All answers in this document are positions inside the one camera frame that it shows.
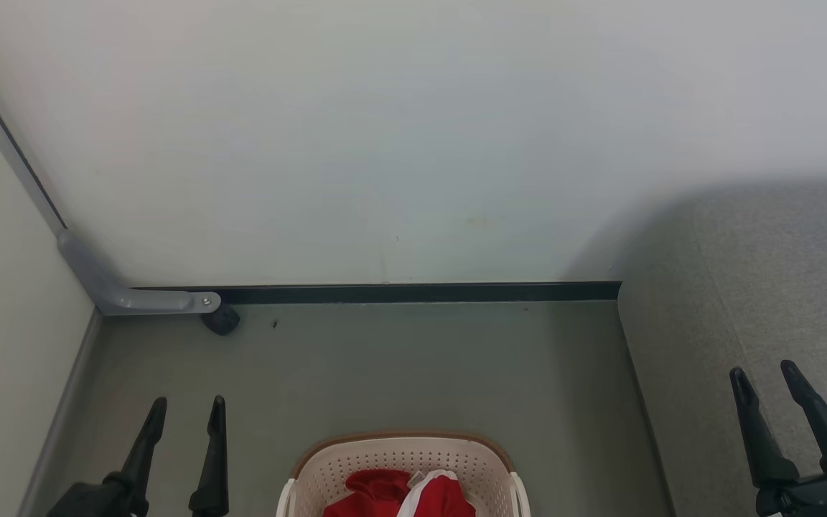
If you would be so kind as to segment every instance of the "gray floor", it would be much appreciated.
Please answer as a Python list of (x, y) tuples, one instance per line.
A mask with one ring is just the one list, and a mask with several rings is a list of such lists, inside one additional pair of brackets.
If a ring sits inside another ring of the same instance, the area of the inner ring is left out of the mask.
[(272, 517), (315, 442), (411, 427), (501, 444), (537, 517), (668, 515), (614, 302), (238, 310), (230, 337), (193, 317), (106, 321), (37, 507), (118, 469), (167, 396), (149, 516), (187, 515), (219, 393), (233, 516)]

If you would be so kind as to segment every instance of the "white wall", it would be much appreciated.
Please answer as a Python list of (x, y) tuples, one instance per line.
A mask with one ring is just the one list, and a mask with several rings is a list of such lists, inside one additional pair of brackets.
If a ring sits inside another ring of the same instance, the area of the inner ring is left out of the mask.
[(0, 107), (135, 284), (603, 279), (827, 174), (827, 1), (0, 0)]
[(92, 314), (0, 154), (0, 516), (16, 514)]

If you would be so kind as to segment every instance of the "wall trim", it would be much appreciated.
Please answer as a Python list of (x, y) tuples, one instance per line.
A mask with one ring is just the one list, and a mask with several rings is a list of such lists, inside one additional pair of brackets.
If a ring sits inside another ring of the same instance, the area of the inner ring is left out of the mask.
[(495, 282), (495, 284), (258, 285), (149, 287), (213, 291), (227, 304), (416, 304), (417, 302), (564, 302), (617, 300), (620, 281)]

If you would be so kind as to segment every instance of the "white plastic basket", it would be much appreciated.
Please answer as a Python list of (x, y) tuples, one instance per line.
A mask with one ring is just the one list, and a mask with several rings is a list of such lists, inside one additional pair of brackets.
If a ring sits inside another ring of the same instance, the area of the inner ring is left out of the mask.
[(276, 517), (321, 517), (350, 493), (349, 475), (371, 468), (450, 470), (477, 517), (531, 517), (525, 486), (505, 451), (488, 439), (450, 432), (379, 432), (320, 444), (292, 471)]

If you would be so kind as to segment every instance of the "red cloth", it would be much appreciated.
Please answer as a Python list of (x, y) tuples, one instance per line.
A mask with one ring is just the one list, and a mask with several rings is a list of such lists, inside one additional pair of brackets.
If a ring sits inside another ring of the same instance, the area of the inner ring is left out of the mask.
[[(410, 474), (400, 470), (361, 470), (347, 478), (347, 488), (353, 493), (325, 508), (324, 517), (397, 517), (410, 492), (409, 480)], [(474, 515), (474, 507), (465, 500), (462, 485), (456, 479), (439, 475), (423, 486), (413, 517)]]
[(459, 482), (440, 475), (424, 487), (413, 517), (474, 517), (474, 507), (465, 500)]
[(397, 517), (411, 475), (400, 470), (361, 470), (347, 478), (353, 493), (324, 509), (324, 517)]

